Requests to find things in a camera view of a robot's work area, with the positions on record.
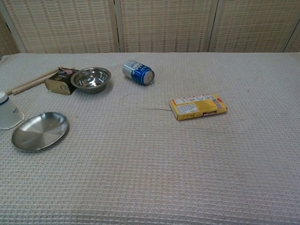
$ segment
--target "metal bowl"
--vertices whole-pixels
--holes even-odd
[[[24,121],[14,132],[11,143],[23,151],[43,149],[59,140],[69,122],[58,112],[45,112]]]
[[[71,83],[89,94],[95,94],[105,89],[112,75],[109,70],[100,67],[82,69],[71,77]]]

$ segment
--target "wooden stick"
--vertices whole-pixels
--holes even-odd
[[[48,76],[44,76],[44,77],[42,77],[42,78],[40,78],[38,80],[35,80],[35,81],[31,82],[31,83],[26,84],[26,85],[24,85],[24,86],[22,86],[20,88],[14,89],[14,90],[12,90],[12,93],[13,93],[13,95],[20,94],[21,92],[23,92],[25,90],[28,90],[29,88],[32,88],[34,86],[37,86],[37,85],[43,83],[46,79],[52,77],[54,74],[55,73],[50,74]]]
[[[38,77],[36,77],[36,78],[34,78],[34,79],[31,79],[31,80],[29,80],[29,81],[27,81],[27,82],[25,82],[25,83],[22,83],[22,84],[20,84],[20,85],[18,85],[18,86],[15,86],[15,87],[13,87],[13,88],[11,88],[11,89],[5,91],[5,93],[6,93],[7,95],[10,95],[10,94],[12,94],[12,91],[13,91],[13,90],[17,90],[17,89],[21,88],[22,86],[25,86],[25,85],[27,85],[27,84],[29,84],[29,83],[32,83],[32,82],[34,82],[34,81],[36,81],[36,80],[39,80],[39,79],[41,79],[41,78],[43,78],[43,77],[46,77],[46,76],[48,76],[48,75],[53,75],[53,74],[55,74],[57,71],[59,71],[59,70],[62,69],[62,68],[63,68],[63,66],[56,67],[55,69],[50,70],[50,71],[48,71],[48,72],[46,72],[46,73],[43,73],[42,75],[40,75],[40,76],[38,76]]]

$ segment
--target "cardboard box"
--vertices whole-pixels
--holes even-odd
[[[226,105],[216,94],[171,99],[170,107],[177,120],[227,112]]]

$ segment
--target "white cup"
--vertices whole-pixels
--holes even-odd
[[[15,104],[5,94],[0,91],[0,129],[7,130],[18,125],[25,118]]]

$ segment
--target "metal plate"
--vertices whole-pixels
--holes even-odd
[[[58,112],[45,112],[24,121],[14,132],[12,144],[23,151],[43,149],[60,139],[69,122]]]

